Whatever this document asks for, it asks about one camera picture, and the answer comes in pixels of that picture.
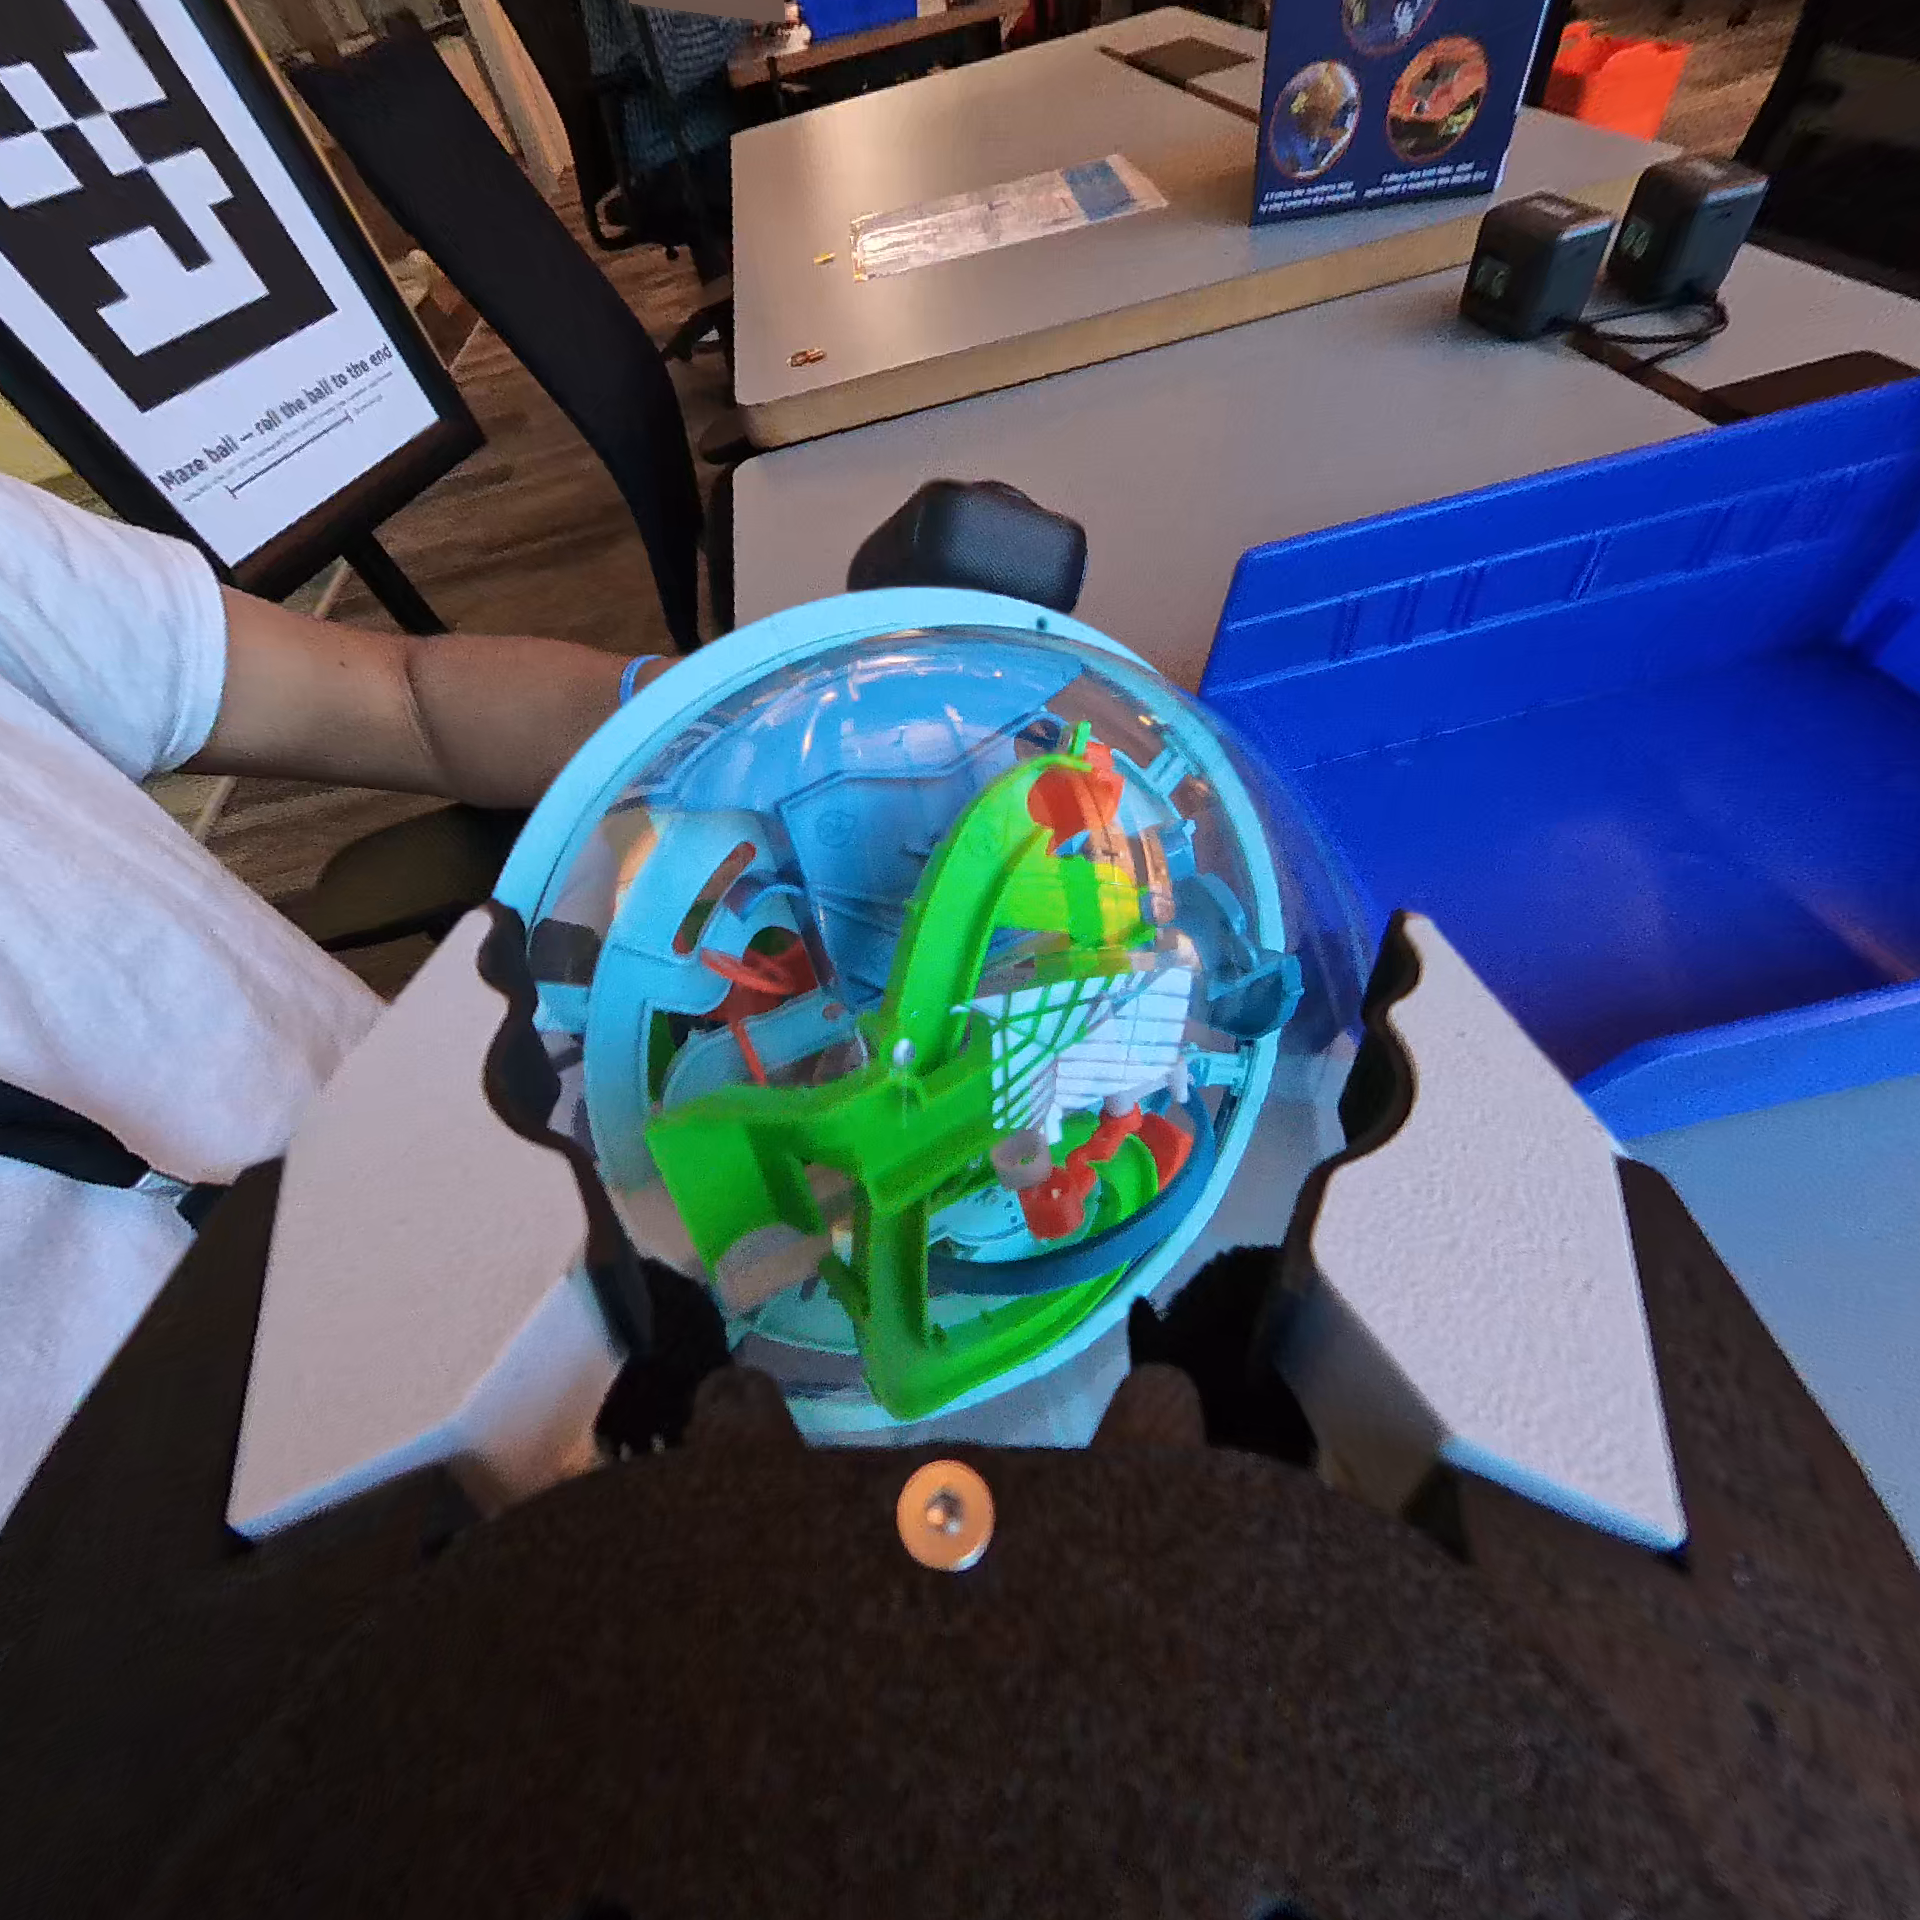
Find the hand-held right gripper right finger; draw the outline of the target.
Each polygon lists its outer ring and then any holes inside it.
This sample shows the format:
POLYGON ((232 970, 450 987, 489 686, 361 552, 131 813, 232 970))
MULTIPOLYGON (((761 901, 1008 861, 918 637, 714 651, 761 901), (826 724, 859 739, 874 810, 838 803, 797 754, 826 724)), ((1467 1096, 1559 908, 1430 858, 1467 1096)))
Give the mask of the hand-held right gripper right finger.
POLYGON ((1383 931, 1337 1120, 1270 1307, 1318 1472, 1389 1515, 1459 1472, 1682 1549, 1617 1143, 1426 915, 1383 931))

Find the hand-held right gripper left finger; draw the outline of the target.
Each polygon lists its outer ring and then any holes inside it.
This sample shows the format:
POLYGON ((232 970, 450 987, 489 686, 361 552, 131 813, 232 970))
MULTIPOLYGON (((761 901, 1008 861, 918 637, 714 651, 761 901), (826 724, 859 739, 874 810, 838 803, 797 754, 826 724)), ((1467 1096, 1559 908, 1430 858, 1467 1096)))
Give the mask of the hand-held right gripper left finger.
POLYGON ((674 1263, 677 1220, 600 1184, 551 1068, 522 926, 485 903, 285 1147, 235 1531, 434 1467, 491 1517, 603 1462, 594 1420, 651 1332, 629 1256, 674 1263))

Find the clear maze ball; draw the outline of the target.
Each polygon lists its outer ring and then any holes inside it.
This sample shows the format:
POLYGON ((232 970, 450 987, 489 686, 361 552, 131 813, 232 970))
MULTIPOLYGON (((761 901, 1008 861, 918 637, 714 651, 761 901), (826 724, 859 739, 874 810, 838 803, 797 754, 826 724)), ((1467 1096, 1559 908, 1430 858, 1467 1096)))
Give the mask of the clear maze ball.
POLYGON ((1362 912, 1253 742, 1091 629, 888 589, 632 692, 496 886, 557 1125, 815 1443, 1089 1429, 1134 1302, 1278 1245, 1362 912))

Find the person's left forearm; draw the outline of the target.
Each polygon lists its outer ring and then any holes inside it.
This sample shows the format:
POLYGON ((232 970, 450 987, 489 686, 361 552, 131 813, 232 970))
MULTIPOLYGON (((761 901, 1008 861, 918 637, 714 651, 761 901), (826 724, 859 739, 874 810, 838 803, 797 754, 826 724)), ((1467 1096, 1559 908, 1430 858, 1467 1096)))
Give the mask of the person's left forearm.
POLYGON ((413 637, 223 589, 225 671, 193 778, 529 810, 615 714, 626 660, 570 639, 413 637))

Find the clear plastic bag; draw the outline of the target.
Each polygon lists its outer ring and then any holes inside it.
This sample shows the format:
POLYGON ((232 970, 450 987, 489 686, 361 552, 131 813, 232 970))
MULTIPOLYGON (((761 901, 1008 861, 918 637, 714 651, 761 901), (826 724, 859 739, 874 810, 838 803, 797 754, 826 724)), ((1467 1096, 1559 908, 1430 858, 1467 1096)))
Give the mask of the clear plastic bag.
POLYGON ((1152 179, 1120 152, 1016 181, 864 212, 850 226, 855 282, 894 278, 1061 234, 1166 207, 1152 179))

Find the person's white shirt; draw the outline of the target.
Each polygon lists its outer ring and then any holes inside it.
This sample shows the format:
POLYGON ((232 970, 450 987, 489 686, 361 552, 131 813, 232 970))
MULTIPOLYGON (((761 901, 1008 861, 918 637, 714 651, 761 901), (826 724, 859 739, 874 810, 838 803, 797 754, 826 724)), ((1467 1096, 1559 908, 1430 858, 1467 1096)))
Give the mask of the person's white shirt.
POLYGON ((376 996, 147 790, 231 679, 201 550, 3 475, 2 1068, 179 1184, 277 1156, 376 996))

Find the blue plastic bin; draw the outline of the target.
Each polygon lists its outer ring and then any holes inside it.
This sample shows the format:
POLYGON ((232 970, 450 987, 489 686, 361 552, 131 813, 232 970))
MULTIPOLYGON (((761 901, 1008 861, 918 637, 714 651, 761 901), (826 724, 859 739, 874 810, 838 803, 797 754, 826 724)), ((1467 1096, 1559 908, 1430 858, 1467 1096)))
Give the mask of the blue plastic bin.
POLYGON ((1617 1138, 1917 1070, 1917 387, 1248 548, 1201 699, 1617 1138))

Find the black office chair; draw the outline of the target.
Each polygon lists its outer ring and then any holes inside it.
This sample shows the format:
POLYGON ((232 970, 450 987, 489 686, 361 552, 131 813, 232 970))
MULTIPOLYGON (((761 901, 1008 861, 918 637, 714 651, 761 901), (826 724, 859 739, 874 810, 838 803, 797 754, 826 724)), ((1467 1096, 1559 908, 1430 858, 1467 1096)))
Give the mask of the black office chair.
POLYGON ((418 31, 302 63, 293 85, 370 194, 575 426, 622 493, 680 654, 704 644, 704 495, 643 324, 418 31))

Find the black easel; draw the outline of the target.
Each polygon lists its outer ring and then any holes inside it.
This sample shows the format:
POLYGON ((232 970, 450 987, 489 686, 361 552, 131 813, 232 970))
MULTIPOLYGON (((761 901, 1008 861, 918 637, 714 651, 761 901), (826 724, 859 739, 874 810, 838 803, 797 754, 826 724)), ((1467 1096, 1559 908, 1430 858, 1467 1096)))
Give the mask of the black easel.
POLYGON ((322 518, 320 534, 339 576, 352 573, 399 634, 413 637, 450 634, 445 618, 429 605, 413 578, 387 552, 376 526, 379 520, 367 516, 328 515, 322 518))

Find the blue printed box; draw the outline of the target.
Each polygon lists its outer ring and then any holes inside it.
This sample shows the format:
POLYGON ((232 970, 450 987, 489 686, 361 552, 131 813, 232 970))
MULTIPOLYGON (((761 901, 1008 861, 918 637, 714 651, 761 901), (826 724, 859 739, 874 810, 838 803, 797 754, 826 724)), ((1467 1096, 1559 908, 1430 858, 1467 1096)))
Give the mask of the blue printed box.
POLYGON ((1546 3, 1274 3, 1253 226, 1489 194, 1546 3))

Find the small black device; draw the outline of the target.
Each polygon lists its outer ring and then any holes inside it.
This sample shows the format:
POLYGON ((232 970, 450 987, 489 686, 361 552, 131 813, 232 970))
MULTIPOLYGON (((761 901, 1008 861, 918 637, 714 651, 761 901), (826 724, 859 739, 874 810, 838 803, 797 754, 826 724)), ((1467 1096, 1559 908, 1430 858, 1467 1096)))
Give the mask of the small black device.
POLYGON ((1735 160, 1683 152, 1646 170, 1616 231, 1605 282, 1632 304, 1707 302, 1750 234, 1768 179, 1735 160))
POLYGON ((1616 220, 1605 207, 1535 192, 1493 206, 1478 223, 1457 316, 1511 343, 1576 324, 1616 220))

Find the black-framed tag sign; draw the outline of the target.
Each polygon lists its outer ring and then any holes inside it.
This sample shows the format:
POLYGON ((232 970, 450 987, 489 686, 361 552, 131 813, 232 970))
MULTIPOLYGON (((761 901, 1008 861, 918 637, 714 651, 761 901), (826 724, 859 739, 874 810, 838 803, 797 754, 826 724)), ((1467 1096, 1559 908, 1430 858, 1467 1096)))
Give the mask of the black-framed tag sign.
POLYGON ((281 597, 485 437, 231 4, 2 11, 3 398, 281 597))

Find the orange object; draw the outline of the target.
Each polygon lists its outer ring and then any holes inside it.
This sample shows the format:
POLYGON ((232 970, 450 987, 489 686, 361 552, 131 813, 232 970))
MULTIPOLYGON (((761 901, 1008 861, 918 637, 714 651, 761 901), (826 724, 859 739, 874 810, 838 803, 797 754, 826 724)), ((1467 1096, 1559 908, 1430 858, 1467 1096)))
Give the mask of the orange object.
POLYGON ((1569 20, 1542 86, 1542 108, 1623 138, 1655 140, 1688 63, 1691 44, 1623 36, 1569 20))

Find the dark office chair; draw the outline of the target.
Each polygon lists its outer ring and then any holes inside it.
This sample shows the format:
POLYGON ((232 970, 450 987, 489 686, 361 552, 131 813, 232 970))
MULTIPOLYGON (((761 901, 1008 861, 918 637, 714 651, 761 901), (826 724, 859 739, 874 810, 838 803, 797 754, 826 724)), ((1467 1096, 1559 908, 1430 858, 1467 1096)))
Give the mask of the dark office chair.
POLYGON ((1737 160, 1753 239, 1887 283, 1917 274, 1917 4, 1805 3, 1737 160))

